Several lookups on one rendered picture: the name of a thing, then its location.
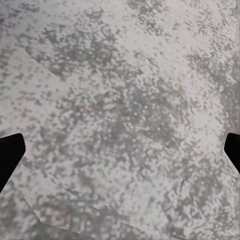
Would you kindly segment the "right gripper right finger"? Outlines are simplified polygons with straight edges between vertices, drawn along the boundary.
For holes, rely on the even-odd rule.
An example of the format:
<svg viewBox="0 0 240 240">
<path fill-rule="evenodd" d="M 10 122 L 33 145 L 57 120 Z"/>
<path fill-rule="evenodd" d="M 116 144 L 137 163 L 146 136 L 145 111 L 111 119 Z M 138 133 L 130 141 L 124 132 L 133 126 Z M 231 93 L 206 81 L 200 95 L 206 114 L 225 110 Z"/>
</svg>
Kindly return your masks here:
<svg viewBox="0 0 240 240">
<path fill-rule="evenodd" d="M 229 133 L 224 146 L 224 151 L 228 155 L 229 159 L 237 168 L 240 173 L 240 135 L 235 133 Z"/>
</svg>

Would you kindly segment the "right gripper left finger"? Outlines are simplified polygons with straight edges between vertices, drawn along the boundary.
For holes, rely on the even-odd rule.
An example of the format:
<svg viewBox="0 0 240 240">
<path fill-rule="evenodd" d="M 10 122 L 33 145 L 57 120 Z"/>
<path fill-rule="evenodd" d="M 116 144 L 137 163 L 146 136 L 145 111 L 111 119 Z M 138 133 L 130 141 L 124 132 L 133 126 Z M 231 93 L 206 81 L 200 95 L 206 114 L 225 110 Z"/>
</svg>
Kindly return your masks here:
<svg viewBox="0 0 240 240">
<path fill-rule="evenodd" d="M 26 152 L 22 133 L 0 138 L 0 193 Z"/>
</svg>

